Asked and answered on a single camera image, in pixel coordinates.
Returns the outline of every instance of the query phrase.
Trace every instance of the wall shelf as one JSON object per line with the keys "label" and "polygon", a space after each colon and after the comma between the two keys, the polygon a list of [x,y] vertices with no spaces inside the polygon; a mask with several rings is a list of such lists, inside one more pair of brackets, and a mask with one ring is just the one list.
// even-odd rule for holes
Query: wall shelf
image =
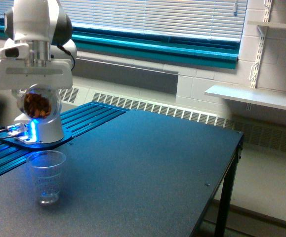
{"label": "wall shelf", "polygon": [[262,21],[248,21],[249,25],[257,25],[262,27],[269,27],[275,29],[286,29],[286,24],[283,23],[272,23],[272,22],[262,22]]}
{"label": "wall shelf", "polygon": [[214,85],[206,95],[286,110],[286,93],[237,85]]}

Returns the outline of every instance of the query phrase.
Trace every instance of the heating grille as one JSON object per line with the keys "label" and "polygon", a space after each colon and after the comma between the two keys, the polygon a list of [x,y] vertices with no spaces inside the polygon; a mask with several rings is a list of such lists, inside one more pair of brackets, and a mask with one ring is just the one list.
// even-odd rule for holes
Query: heating grille
{"label": "heating grille", "polygon": [[74,103],[75,99],[78,95],[79,89],[78,88],[69,88],[69,89],[60,89],[59,96],[62,101]]}
{"label": "heating grille", "polygon": [[245,133],[246,143],[286,152],[286,128],[283,127],[256,125],[249,121],[230,120],[219,116],[212,116],[205,112],[186,110],[175,106],[151,103],[150,101],[133,100],[133,98],[120,98],[102,93],[95,93],[93,101],[242,131]]}

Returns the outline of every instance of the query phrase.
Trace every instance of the table leg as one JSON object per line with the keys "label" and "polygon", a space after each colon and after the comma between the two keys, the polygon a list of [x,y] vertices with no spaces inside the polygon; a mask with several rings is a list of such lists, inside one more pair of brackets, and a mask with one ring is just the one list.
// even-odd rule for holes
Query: table leg
{"label": "table leg", "polygon": [[235,156],[236,157],[234,158],[231,164],[231,167],[227,171],[225,178],[224,178],[214,237],[224,236],[228,211],[229,211],[230,203],[231,203],[236,168],[237,168],[237,163],[239,160],[238,151],[236,152]]}

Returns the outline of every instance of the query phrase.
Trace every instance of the window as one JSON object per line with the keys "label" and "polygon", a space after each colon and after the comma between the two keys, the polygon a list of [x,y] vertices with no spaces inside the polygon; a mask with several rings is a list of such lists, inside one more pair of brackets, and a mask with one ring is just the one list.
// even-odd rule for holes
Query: window
{"label": "window", "polygon": [[[60,2],[72,20],[73,40],[79,47],[100,50],[109,46],[123,52],[135,49],[185,56],[188,62],[196,58],[196,61],[210,59],[233,64],[237,60],[247,5],[247,0]],[[12,5],[12,0],[0,0],[0,18]]]}

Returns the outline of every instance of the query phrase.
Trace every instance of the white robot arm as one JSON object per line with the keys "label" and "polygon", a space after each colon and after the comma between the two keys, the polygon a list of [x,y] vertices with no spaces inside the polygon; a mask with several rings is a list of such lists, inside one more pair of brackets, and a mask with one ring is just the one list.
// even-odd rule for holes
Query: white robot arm
{"label": "white robot arm", "polygon": [[[58,0],[14,0],[14,7],[5,14],[5,33],[10,39],[0,49],[1,90],[16,92],[38,84],[58,98],[57,89],[72,87],[77,49],[71,40],[71,21]],[[49,107],[55,115],[52,119],[20,115],[15,123],[23,129],[9,135],[24,133],[17,139],[27,145],[60,141],[64,137],[58,112],[61,104],[55,112],[54,107],[54,103]]]}
{"label": "white robot arm", "polygon": [[77,49],[70,39],[71,21],[59,1],[15,0],[5,14],[5,33],[10,39],[0,49],[0,89],[27,89],[33,84],[71,88],[72,60],[56,45],[63,45],[73,57]]}

